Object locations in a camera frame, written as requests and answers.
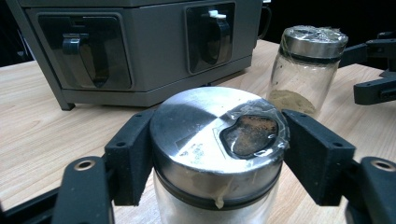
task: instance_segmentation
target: jar lid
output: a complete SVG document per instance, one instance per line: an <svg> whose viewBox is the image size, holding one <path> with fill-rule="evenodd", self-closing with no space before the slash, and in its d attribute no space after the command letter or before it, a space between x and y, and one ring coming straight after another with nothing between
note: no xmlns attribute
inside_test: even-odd
<svg viewBox="0 0 396 224"><path fill-rule="evenodd" d="M266 193L277 180L290 138L273 105L224 87L169 98L156 110L150 132L154 166L165 185L184 193L183 199L193 196L217 208Z"/></svg>
<svg viewBox="0 0 396 224"><path fill-rule="evenodd" d="M293 26L285 29L280 48L284 54L315 59L341 59L348 37L337 29Z"/></svg>

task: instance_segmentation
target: appliance handle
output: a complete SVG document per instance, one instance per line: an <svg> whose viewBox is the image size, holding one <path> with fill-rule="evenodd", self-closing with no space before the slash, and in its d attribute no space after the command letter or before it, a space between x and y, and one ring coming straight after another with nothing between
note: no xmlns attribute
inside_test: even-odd
<svg viewBox="0 0 396 224"><path fill-rule="evenodd" d="M231 50L231 30L225 18L215 18L219 28L219 53L216 64L225 63Z"/></svg>
<svg viewBox="0 0 396 224"><path fill-rule="evenodd" d="M72 74L78 84L83 88L96 89L105 83L102 78L94 78L88 73L89 69L84 63L80 47L88 40L88 34L64 34L63 53L64 60L70 68L80 68Z"/></svg>

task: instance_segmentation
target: clear glass jar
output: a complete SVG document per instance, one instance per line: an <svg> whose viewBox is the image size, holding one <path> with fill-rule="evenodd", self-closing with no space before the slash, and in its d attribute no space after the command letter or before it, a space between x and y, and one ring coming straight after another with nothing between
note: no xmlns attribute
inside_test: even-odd
<svg viewBox="0 0 396 224"><path fill-rule="evenodd" d="M155 190L165 223L265 223L290 133L246 91L204 87L163 102L150 121Z"/></svg>
<svg viewBox="0 0 396 224"><path fill-rule="evenodd" d="M234 210L216 211L195 207L182 202L166 190L155 172L154 186L162 224L262 224L266 222L271 213L278 189L278 184L276 182L265 196L253 204Z"/></svg>
<svg viewBox="0 0 396 224"><path fill-rule="evenodd" d="M329 28L295 26L285 30L274 62L267 100L313 118L323 106L347 44Z"/></svg>

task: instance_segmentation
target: gray machine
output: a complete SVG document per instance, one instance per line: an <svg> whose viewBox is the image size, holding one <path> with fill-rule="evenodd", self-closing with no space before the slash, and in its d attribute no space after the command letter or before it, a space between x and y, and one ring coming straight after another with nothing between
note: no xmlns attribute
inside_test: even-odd
<svg viewBox="0 0 396 224"><path fill-rule="evenodd" d="M261 0L7 0L61 109L152 106L251 64Z"/></svg>

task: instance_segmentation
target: wooden table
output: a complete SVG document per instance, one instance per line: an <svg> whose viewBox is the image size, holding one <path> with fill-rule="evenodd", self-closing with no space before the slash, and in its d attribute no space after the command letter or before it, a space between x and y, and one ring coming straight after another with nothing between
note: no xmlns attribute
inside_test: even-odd
<svg viewBox="0 0 396 224"><path fill-rule="evenodd" d="M278 45L259 41L252 65L220 83L266 95ZM380 78L380 70L354 64L338 70L318 121L357 147L355 160L396 161L396 102L355 105L353 85ZM62 111L36 62L0 68L0 201L3 209L60 185L64 167L102 156L104 145L141 108L77 105ZM339 207L316 206L285 165L269 223L345 223ZM161 223L152 176L137 207L116 207L117 223Z"/></svg>

